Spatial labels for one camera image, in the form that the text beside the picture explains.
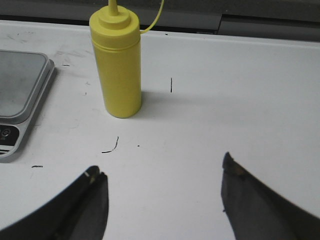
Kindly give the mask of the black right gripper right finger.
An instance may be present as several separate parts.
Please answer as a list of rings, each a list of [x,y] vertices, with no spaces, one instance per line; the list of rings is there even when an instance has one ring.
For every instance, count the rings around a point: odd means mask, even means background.
[[[237,240],[318,240],[320,219],[285,199],[238,164],[222,162],[221,199]]]

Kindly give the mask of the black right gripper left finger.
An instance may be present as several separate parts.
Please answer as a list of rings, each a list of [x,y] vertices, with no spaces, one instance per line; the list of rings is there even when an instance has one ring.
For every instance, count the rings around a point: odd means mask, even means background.
[[[108,215],[108,177],[93,165],[45,205],[2,229],[0,238],[101,240]]]

